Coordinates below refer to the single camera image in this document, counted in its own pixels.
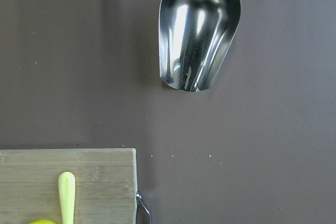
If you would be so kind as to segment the steel scoop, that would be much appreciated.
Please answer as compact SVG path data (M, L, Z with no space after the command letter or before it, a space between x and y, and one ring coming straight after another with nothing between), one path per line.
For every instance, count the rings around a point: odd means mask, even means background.
M213 85L236 34L240 0L161 0L160 78L173 89Z

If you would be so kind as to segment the bamboo cutting board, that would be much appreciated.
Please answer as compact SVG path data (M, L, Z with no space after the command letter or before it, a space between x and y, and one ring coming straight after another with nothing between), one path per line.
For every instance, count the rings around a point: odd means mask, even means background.
M58 178L76 179L75 223L150 223L133 148L1 151L1 223L62 222Z

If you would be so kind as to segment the yellow plastic knife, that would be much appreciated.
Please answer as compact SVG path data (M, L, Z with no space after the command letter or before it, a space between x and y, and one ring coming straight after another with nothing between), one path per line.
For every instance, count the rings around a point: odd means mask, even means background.
M63 172L58 177L58 191L62 222L74 223L76 179L73 173Z

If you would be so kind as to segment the lemon half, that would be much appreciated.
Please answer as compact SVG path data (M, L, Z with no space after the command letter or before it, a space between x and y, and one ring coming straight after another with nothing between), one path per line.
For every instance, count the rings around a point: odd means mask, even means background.
M57 223L50 219L38 219L30 222L29 224L57 224Z

